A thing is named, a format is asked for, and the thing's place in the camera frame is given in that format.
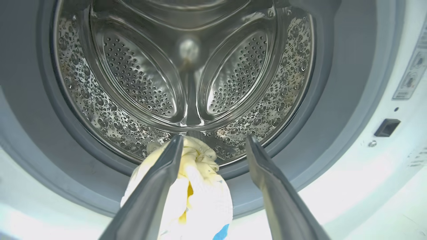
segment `gray tong arm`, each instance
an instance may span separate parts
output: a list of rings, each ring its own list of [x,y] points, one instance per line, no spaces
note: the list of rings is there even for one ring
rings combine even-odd
[[[273,239],[329,239],[285,175],[250,135],[246,138],[246,154],[252,181],[263,193]]]
[[[184,138],[175,136],[150,168],[100,240],[155,240],[170,186],[178,176]]]

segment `white cloth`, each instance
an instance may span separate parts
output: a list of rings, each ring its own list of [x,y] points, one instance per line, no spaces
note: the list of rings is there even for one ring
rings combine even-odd
[[[167,143],[148,147],[153,152],[132,173],[121,206],[166,146]],[[196,138],[184,137],[178,177],[167,195],[158,239],[212,240],[216,233],[231,223],[233,206],[230,190],[216,173],[219,166],[215,159],[216,153],[207,144]]]

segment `washing machine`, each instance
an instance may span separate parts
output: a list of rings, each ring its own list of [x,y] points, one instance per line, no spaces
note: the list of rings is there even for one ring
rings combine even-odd
[[[2,231],[97,238],[147,146],[197,132],[230,188],[230,237],[269,234],[251,134],[345,238],[424,165],[426,12],[422,0],[6,1]]]

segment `small screw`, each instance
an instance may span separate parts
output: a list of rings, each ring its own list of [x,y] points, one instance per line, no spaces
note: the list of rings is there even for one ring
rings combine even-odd
[[[368,144],[368,146],[369,147],[375,147],[377,145],[377,141],[375,141],[375,140],[372,140],[369,144]]]

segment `perforated hole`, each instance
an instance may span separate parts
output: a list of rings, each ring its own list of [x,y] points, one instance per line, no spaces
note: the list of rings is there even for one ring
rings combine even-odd
[[[219,79],[225,83],[220,85],[222,87],[216,89],[213,92],[212,97],[214,99],[219,98],[225,100],[223,96],[231,97],[236,96],[236,94],[243,97],[245,94],[247,94],[247,92],[249,92],[248,89],[254,86],[253,83],[259,77],[263,67],[263,60],[265,59],[265,51],[260,53],[258,50],[255,50],[255,46],[261,47],[263,45],[266,47],[266,41],[260,42],[260,39],[264,38],[265,36],[263,33],[258,32],[241,43],[241,45],[236,50],[236,61],[231,62],[231,60],[228,60],[225,63],[226,65],[230,64],[233,66],[232,72],[230,72],[230,74],[224,79]],[[220,113],[227,110],[232,105],[235,105],[236,102],[230,101],[230,99],[228,99],[228,101],[224,102],[223,104],[224,106],[219,109],[214,109],[213,106],[209,106],[208,110],[212,113]]]
[[[142,67],[138,58],[143,58],[143,55],[137,54],[140,52],[138,49],[133,49],[132,44],[122,42],[117,36],[108,36],[104,48],[110,52],[105,55],[110,71],[130,98],[142,107],[163,116],[171,116],[174,113],[171,111],[173,109],[171,102],[165,98],[166,93],[162,94],[162,89],[154,85],[153,80],[145,72],[139,70]],[[162,108],[158,105],[159,102],[165,102]]]

